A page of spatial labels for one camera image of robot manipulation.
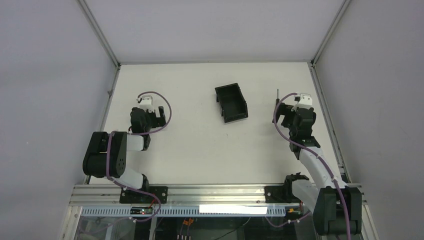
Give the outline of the black screwdriver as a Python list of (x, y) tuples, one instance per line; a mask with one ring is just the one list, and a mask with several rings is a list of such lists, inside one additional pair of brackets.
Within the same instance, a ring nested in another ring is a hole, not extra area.
[(280, 102), (280, 97), (279, 97), (279, 89), (276, 90), (276, 99), (275, 99), (275, 107), (274, 107), (274, 111), (273, 111), (273, 119), (272, 122), (274, 124), (276, 124), (279, 120), (279, 102)]

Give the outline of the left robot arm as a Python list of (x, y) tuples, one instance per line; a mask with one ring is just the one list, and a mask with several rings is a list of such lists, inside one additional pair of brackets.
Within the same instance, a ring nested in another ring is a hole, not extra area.
[(133, 107), (129, 132), (93, 132), (82, 162), (84, 174), (108, 179), (124, 188), (149, 192), (148, 178), (127, 166), (127, 152), (142, 152), (149, 148), (149, 132), (166, 125), (164, 107), (159, 106), (158, 111), (159, 115), (156, 115), (155, 110)]

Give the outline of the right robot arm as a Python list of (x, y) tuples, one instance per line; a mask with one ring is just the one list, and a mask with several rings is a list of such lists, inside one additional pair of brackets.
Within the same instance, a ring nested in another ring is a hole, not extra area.
[(312, 213), (314, 228), (320, 236), (345, 235), (350, 238), (362, 231), (362, 193), (339, 179), (327, 163), (321, 145), (312, 135), (317, 114), (313, 107), (295, 107), (276, 100), (272, 123), (289, 130), (283, 138), (290, 151), (308, 170), (285, 177), (282, 193), (284, 202), (299, 200)]

